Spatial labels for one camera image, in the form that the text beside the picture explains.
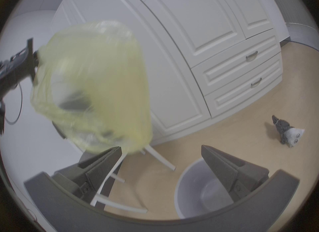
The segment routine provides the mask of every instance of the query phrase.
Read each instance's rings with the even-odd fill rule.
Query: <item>translucent trash bag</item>
[[[141,150],[152,139],[141,48],[119,22],[72,26],[38,50],[34,109],[78,147],[100,153]]]

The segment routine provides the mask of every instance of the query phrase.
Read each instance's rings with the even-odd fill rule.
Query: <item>drawer handle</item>
[[[260,78],[257,82],[255,83],[251,83],[251,87],[255,87],[255,86],[258,86],[259,83],[261,82],[262,78]]]
[[[246,56],[246,61],[247,61],[247,62],[253,61],[253,59],[256,58],[257,54],[258,54],[258,51],[256,51],[256,52],[253,53],[253,54],[250,54],[250,55]]]

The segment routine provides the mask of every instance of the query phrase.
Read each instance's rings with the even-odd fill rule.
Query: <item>white chair leg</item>
[[[121,155],[121,157],[119,158],[119,160],[115,163],[115,165],[112,167],[112,169],[110,170],[110,172],[106,175],[104,181],[102,182],[101,186],[99,187],[98,191],[96,192],[94,198],[92,199],[92,201],[91,201],[91,203],[90,203],[91,206],[95,206],[95,204],[96,204],[96,202],[97,202],[96,196],[101,193],[102,188],[103,188],[103,186],[104,186],[106,180],[111,176],[111,174],[114,173],[114,171],[115,171],[116,168],[121,164],[121,162],[122,162],[123,159],[126,157],[126,155],[127,155],[127,153],[122,153],[122,155]]]
[[[112,177],[113,179],[115,179],[115,180],[117,180],[119,182],[122,182],[122,183],[125,182],[124,179],[122,179],[121,177],[117,176],[115,173],[111,174],[110,177]]]
[[[116,202],[113,202],[111,200],[109,200],[108,197],[101,195],[101,194],[96,194],[95,198],[97,201],[99,201],[102,204],[111,206],[111,207],[115,207],[118,209],[122,209],[122,210],[126,210],[126,211],[130,211],[130,212],[136,212],[136,213],[142,213],[145,214],[147,213],[147,209],[146,208],[136,208],[136,207],[131,207],[131,206],[126,206],[126,205],[122,205]]]
[[[171,164],[168,160],[166,160],[161,154],[159,154],[156,150],[154,150],[150,145],[147,145],[145,149],[153,155],[158,161],[162,162],[164,165],[166,165],[168,168],[175,171],[176,166]]]

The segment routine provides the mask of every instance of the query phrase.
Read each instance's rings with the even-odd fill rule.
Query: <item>wooden floor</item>
[[[145,206],[148,213],[108,206],[105,210],[140,219],[178,219],[174,207],[175,186],[185,168],[201,157],[201,145],[205,144],[266,167],[269,176],[283,169],[300,178],[293,199],[269,230],[277,231],[307,198],[319,174],[319,52],[288,43],[282,48],[282,57],[283,81],[261,99],[217,124],[155,147],[176,166],[174,172],[150,154],[136,154],[124,160],[118,175],[126,183],[115,182],[110,199]],[[297,146],[288,148],[280,144],[272,115],[305,129]]]

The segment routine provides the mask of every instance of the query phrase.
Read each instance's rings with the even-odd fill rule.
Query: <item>wire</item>
[[[17,119],[16,119],[15,121],[13,121],[13,122],[7,120],[7,118],[4,117],[4,119],[6,120],[6,122],[7,122],[9,125],[14,125],[14,124],[18,121],[18,119],[19,119],[19,117],[20,117],[20,114],[21,114],[21,110],[22,110],[22,88],[21,88],[20,83],[19,83],[18,85],[19,85],[20,91],[21,91],[21,106],[20,106],[20,112],[19,112],[19,115],[18,115]]]

